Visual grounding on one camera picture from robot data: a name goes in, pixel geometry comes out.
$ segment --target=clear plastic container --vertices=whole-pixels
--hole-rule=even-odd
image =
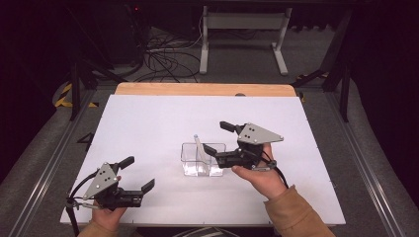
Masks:
[[[225,151],[225,144],[206,143],[217,152]],[[205,154],[203,162],[198,151],[197,143],[183,143],[181,161],[186,176],[222,176],[222,169],[218,167],[214,157]]]

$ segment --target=sleeve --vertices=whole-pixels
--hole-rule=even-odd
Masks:
[[[96,236],[117,237],[118,231],[107,230],[92,220],[86,227],[84,227],[84,229],[78,235],[78,237],[96,237]]]
[[[269,217],[283,237],[335,236],[295,186],[265,202]]]

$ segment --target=white board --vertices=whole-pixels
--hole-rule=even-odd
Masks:
[[[268,225],[261,196],[230,169],[222,177],[186,177],[181,163],[184,142],[225,143],[237,148],[237,135],[219,127],[253,122],[285,138],[273,153],[289,185],[307,199],[326,224],[345,218],[298,97],[215,97],[112,95],[80,170],[76,186],[102,163],[135,162],[119,171],[120,187],[139,190],[151,179],[155,187],[142,207],[129,208],[121,223],[138,226]],[[78,196],[87,190],[88,182]],[[75,210],[79,223],[91,210]],[[63,211],[61,222],[70,223]]]

